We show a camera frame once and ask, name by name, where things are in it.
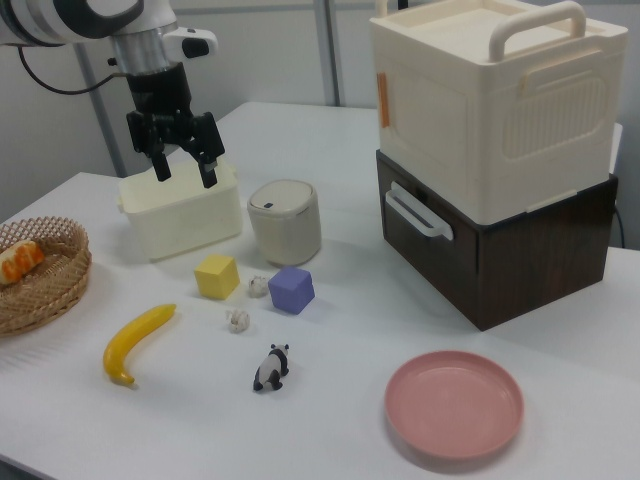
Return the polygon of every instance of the canister lid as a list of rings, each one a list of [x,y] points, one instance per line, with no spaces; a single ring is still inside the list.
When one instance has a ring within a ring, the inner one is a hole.
[[[315,191],[313,186],[298,180],[276,180],[251,196],[249,204],[262,214],[282,216],[306,209]]]

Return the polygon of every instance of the cream plastic container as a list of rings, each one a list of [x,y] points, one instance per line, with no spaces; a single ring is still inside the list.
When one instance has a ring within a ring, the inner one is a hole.
[[[298,180],[276,180],[256,191],[247,203],[262,256],[276,265],[299,265],[321,245],[318,194]]]
[[[171,164],[159,182],[150,169],[123,179],[118,206],[150,260],[175,255],[242,231],[235,170],[218,158],[218,183],[206,189],[194,160]]]
[[[377,7],[380,149],[472,221],[608,179],[625,28],[575,2]]]

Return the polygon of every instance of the purple cube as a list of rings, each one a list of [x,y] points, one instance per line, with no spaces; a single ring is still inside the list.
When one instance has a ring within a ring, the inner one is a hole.
[[[299,314],[316,296],[311,274],[296,267],[284,267],[269,280],[273,306],[285,312]]]

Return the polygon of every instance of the wicker basket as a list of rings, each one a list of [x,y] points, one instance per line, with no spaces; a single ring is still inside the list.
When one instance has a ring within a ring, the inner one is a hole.
[[[22,220],[0,228],[0,252],[33,240],[44,261],[14,285],[0,285],[0,337],[41,327],[73,307],[87,288],[91,252],[87,232],[68,218]]]

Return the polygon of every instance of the banana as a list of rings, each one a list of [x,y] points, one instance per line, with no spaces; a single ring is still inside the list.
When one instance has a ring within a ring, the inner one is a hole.
[[[161,327],[173,316],[174,304],[158,305],[125,325],[111,339],[104,351],[104,370],[112,380],[132,384],[135,379],[124,368],[129,351],[151,332]]]

